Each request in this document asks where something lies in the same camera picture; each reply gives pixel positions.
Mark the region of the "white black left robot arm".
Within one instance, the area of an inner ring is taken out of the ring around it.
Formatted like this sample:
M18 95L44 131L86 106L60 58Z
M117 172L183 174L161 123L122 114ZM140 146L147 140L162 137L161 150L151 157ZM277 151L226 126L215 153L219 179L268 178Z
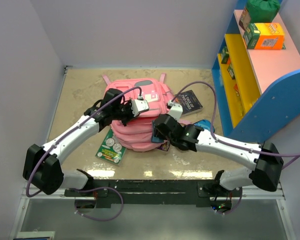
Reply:
M124 92L109 89L64 133L41 146L31 145L22 173L27 180L25 195L33 198L40 193L51 195L58 189L69 189L89 196L95 190L93 177L81 169L64 172L62 164L73 151L113 121L127 124L147 112L149 105L142 94L136 99L125 97L125 94L140 89L132 87Z

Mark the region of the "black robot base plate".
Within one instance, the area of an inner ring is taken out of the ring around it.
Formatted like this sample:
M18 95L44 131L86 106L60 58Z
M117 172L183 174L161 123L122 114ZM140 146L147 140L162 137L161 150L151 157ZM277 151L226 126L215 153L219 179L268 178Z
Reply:
M112 205L193 205L198 208L225 205L232 207L231 200L240 197L238 188L228 191L217 187L214 180L93 180L84 190L66 190L66 197L76 198L82 207L83 200L92 200L96 208Z

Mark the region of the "pink student backpack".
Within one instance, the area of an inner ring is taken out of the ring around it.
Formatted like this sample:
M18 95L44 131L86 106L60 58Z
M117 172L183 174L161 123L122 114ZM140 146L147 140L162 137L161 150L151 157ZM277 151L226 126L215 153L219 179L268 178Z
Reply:
M135 78L110 81L106 75L103 75L102 78L107 84L106 90L118 89L125 92L133 87L140 87L142 97L149 105L149 111L140 114L128 122L126 126L119 120L112 121L110 127L119 143L135 152L146 152L158 148L161 144L152 142L153 121L160 114L169 112L167 104L174 97L171 89L165 84L166 74L162 73L158 80Z

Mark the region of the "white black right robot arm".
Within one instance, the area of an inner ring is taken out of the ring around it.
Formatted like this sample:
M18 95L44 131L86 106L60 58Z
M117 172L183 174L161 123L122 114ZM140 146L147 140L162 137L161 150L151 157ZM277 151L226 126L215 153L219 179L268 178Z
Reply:
M181 151L214 154L240 165L234 171L219 171L210 190L223 197L239 187L254 185L264 191L275 192L280 181L284 161L271 142L262 145L245 143L212 135L207 129L193 124L181 125L168 114L161 114L153 122L154 134Z

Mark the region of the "blue wallet notebook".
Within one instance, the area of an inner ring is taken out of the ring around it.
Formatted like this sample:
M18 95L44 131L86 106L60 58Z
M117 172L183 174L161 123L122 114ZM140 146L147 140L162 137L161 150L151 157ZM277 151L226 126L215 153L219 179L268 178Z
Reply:
M157 136L157 130L155 128L154 121L152 122L152 135L151 135L151 142L156 144L164 143L164 140Z

